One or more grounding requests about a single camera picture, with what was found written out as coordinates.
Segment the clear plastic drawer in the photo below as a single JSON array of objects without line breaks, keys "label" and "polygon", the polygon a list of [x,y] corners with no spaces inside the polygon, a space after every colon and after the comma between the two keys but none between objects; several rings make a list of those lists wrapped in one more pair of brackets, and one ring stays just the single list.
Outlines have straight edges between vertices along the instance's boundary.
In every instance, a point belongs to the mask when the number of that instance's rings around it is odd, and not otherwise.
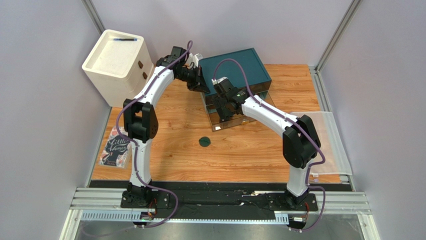
[{"label": "clear plastic drawer", "polygon": [[244,124],[248,124],[250,122],[253,122],[255,119],[252,117],[248,117],[246,115],[234,115],[230,120],[219,120],[219,115],[214,107],[213,104],[213,98],[216,97],[217,95],[213,96],[209,103],[206,104],[205,106],[205,110],[206,113],[209,117],[209,121],[212,127],[212,131],[220,131],[220,130],[224,130],[224,129],[228,129],[228,128],[232,128],[232,127],[236,127],[239,125],[244,125]]}]

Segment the teal drawer organizer box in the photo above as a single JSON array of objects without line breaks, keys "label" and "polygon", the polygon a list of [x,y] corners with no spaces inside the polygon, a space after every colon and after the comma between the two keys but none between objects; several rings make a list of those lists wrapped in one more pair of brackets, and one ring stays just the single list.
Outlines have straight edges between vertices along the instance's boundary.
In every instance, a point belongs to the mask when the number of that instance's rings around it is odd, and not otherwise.
[{"label": "teal drawer organizer box", "polygon": [[227,77],[233,86],[239,89],[246,87],[243,74],[236,63],[226,61],[215,71],[217,65],[224,59],[234,59],[241,65],[250,90],[254,95],[267,92],[270,89],[272,79],[254,48],[206,57],[199,61],[199,66],[202,67],[204,79],[210,90],[210,93],[204,94],[206,104],[210,102],[213,96],[217,95],[212,84],[213,78]]}]

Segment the dark green round compact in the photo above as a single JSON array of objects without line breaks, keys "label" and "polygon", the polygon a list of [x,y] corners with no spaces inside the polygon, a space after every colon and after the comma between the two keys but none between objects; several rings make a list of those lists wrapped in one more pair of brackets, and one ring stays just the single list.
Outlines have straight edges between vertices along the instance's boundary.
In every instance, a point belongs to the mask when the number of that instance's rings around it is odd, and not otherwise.
[{"label": "dark green round compact", "polygon": [[203,136],[203,137],[201,137],[199,140],[198,140],[198,142],[199,142],[199,145],[200,146],[202,146],[202,147],[208,147],[209,145],[211,145],[211,140],[210,140],[210,138],[209,137],[207,137],[207,136]]}]

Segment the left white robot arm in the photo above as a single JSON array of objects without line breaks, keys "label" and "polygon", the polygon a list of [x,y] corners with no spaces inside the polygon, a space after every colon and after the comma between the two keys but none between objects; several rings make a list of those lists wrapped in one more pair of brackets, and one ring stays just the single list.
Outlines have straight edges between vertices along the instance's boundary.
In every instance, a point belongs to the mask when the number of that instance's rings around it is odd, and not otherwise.
[{"label": "left white robot arm", "polygon": [[141,92],[123,103],[120,116],[131,141],[133,161],[129,184],[122,193],[122,208],[148,208],[155,202],[150,172],[151,146],[159,130],[155,107],[166,88],[178,79],[186,83],[189,91],[210,93],[198,62],[193,60],[186,65],[190,48],[174,46],[169,55],[156,62],[154,73]]}]

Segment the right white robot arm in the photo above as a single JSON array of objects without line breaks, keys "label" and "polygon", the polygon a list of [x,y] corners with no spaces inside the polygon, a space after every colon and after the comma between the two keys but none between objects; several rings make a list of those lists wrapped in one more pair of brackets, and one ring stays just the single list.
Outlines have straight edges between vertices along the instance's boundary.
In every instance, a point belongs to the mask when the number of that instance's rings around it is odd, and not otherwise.
[{"label": "right white robot arm", "polygon": [[321,152],[321,142],[313,120],[303,115],[288,114],[251,95],[246,89],[233,86],[226,77],[212,80],[217,96],[213,99],[220,121],[234,115],[252,118],[277,133],[282,139],[282,154],[290,165],[289,179],[282,202],[295,209],[301,207],[309,193],[309,173],[314,159]]}]

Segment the white drawer cabinet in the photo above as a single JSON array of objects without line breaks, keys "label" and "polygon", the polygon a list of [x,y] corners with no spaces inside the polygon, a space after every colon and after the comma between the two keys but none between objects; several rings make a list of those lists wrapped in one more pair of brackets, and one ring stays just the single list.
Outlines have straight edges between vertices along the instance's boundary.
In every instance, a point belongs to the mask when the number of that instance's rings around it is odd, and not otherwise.
[{"label": "white drawer cabinet", "polygon": [[[137,41],[114,41],[136,38]],[[121,108],[152,77],[155,66],[140,35],[105,30],[82,65],[83,71],[110,107]]]}]

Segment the Little Women book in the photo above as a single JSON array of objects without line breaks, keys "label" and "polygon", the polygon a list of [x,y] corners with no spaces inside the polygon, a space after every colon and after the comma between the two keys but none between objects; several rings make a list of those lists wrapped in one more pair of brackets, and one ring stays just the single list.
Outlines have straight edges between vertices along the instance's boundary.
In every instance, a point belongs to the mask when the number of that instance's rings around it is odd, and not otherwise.
[{"label": "Little Women book", "polygon": [[114,126],[100,154],[97,164],[125,169],[130,159],[131,143],[124,139]]}]

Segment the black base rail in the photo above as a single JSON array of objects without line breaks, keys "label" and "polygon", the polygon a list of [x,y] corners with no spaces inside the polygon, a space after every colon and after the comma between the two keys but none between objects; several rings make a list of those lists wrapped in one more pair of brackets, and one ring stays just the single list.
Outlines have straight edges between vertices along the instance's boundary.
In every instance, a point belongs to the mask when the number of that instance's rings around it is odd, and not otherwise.
[{"label": "black base rail", "polygon": [[255,190],[251,184],[201,184],[155,182],[153,187],[127,185],[121,196],[124,209],[173,210],[184,206],[254,207],[256,210],[316,212],[320,210],[315,194],[291,195],[284,184],[278,191]]}]

